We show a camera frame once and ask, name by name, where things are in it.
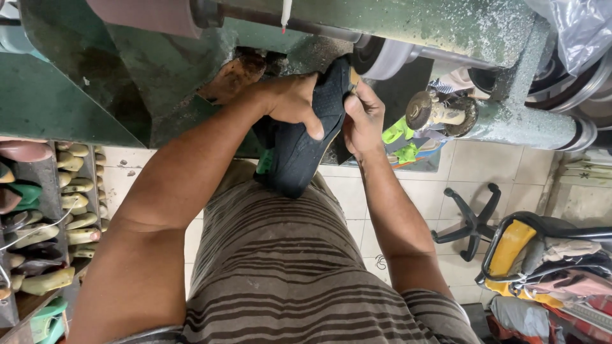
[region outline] hand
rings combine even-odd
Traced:
[[[252,84],[254,94],[262,98],[265,114],[277,121],[304,123],[315,140],[325,136],[319,117],[312,110],[312,94],[318,73],[295,74]]]
[[[345,144],[349,152],[361,161],[374,152],[384,154],[383,134],[384,104],[371,87],[363,81],[357,84],[357,95],[345,100],[347,117],[342,125]]]

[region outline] person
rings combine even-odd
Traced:
[[[359,162],[391,286],[364,268],[320,174],[297,200],[233,160],[262,116],[304,123],[317,76],[252,84],[155,153],[129,190],[84,280],[68,344],[477,343],[438,267],[425,220],[381,141],[384,105],[360,82],[345,100],[345,143]],[[204,208],[189,300],[185,230]]]

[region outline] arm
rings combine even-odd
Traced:
[[[316,76],[248,86],[213,117],[161,148],[138,176],[104,235],[78,296],[69,344],[106,343],[185,320],[184,236],[217,188],[249,128],[262,116],[303,122],[314,114]]]
[[[364,180],[370,217],[391,277],[399,293],[424,288],[451,297],[438,267],[425,220],[395,177],[381,141],[384,104],[361,82],[357,96],[345,102],[345,142],[355,155]]]

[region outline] black shoe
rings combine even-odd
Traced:
[[[255,180],[286,197],[300,197],[340,132],[346,115],[344,99],[355,87],[347,56],[334,60],[317,80],[312,108],[325,131],[321,141],[310,137],[303,123],[279,122],[268,116],[257,122],[253,131],[266,151],[259,159]]]

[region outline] leather scrap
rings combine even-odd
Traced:
[[[266,60],[258,54],[242,55],[221,67],[211,82],[196,90],[213,105],[230,102],[243,88],[259,81],[266,71]]]

